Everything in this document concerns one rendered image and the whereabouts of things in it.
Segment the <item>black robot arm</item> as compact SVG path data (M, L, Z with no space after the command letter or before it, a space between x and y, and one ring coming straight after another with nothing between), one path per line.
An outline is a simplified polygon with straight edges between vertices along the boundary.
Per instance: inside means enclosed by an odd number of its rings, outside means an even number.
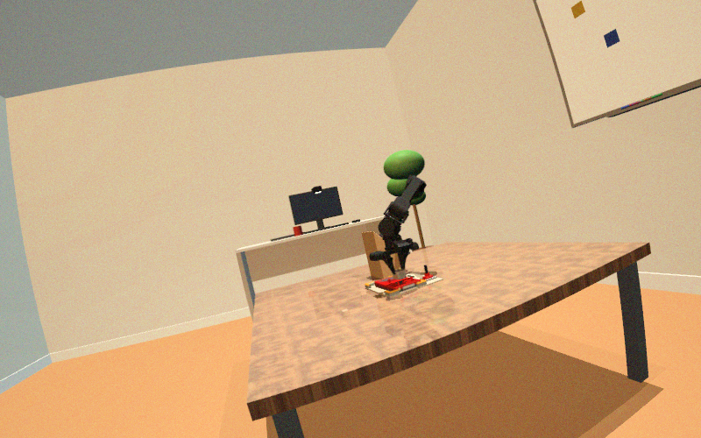
M408 210L411 200L413 197L419 195L419 193L427 186L425 181L411 175L407 178L406 183L407 184L403 195L392 201L384 212L385 217L379 223L380 237L383 237L383 235L390 236L397 231L400 233L401 224L405 223L409 217ZM396 251L400 255L403 253L409 253L409 248L413 247L413 241L411 238L402 240L402 237L398 236L398 239L394 240L394 237L391 237L390 239L389 251Z

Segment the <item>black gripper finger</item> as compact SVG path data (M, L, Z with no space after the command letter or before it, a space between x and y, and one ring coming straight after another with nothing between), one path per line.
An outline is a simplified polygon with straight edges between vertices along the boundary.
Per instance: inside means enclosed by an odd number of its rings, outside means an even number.
M387 264L387 266L393 272L393 274L395 274L395 268L393 265L393 258L382 259L382 260Z
M400 269L405 270L405 263L406 263L406 259L407 259L408 254L410 254L410 252L402 254L402 255L398 254L398 257L400 260Z

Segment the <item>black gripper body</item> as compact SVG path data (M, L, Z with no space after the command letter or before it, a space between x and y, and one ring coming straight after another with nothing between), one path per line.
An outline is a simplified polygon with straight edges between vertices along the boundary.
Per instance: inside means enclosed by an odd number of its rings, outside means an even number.
M370 260L371 261L379 261L382 259L388 259L388 258L391 258L391 255L397 253L396 251L389 251L389 243L390 243L391 237L394 237L394 240L395 240L395 239L398 239L398 236L400 236L398 231L394 232L390 236L383 235L382 238L383 238L383 240L385 240L385 245L386 245L385 251L375 251L375 252L370 253ZM413 247L409 248L409 250L411 250L411 251L419 250L418 243L413 243Z

